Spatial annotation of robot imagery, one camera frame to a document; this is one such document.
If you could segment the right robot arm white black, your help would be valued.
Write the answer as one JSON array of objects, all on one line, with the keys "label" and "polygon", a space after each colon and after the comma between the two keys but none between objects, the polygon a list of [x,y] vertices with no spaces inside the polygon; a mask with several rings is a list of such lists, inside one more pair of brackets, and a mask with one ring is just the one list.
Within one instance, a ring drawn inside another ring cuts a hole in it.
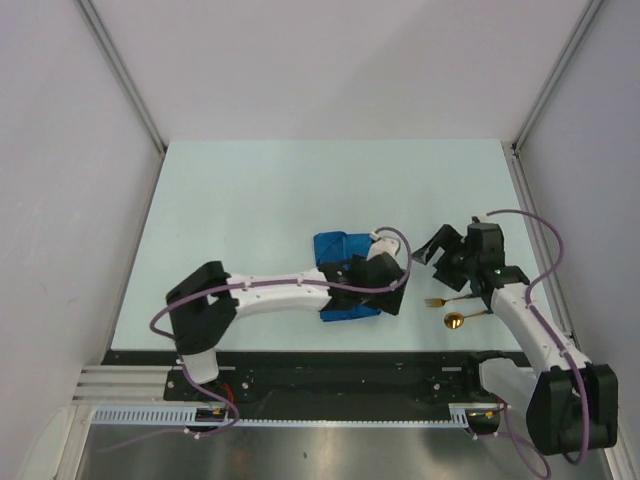
[{"label": "right robot arm white black", "polygon": [[532,369],[525,373],[502,357],[463,373],[461,388],[473,401],[491,394],[523,412],[535,447],[544,455],[583,455],[618,440],[618,378],[595,364],[541,312],[532,283],[506,262],[504,233],[473,220],[466,234],[445,224],[412,254],[435,268],[434,279],[460,291],[469,287],[513,335]]}]

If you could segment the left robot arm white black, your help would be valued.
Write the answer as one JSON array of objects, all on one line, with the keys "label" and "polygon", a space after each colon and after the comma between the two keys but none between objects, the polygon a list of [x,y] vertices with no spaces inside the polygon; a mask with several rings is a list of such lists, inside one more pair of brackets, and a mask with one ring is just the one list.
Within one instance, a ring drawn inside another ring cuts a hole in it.
[{"label": "left robot arm white black", "polygon": [[407,280],[408,272],[387,252],[275,277],[232,275],[220,261],[207,262],[166,294],[176,350],[188,373],[185,385],[202,400],[219,392],[216,350],[236,319],[360,305],[396,315]]}]

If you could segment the blue cloth napkin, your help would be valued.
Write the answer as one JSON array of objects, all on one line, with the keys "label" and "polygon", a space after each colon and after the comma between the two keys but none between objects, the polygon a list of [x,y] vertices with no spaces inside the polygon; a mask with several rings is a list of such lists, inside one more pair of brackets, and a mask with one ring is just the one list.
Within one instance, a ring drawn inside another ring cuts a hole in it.
[{"label": "blue cloth napkin", "polygon": [[[324,263],[345,263],[354,255],[368,255],[373,241],[365,233],[346,233],[343,231],[320,232],[313,237],[313,249],[316,266]],[[320,318],[325,323],[356,320],[379,316],[381,311],[364,305],[350,310],[322,311]]]}]

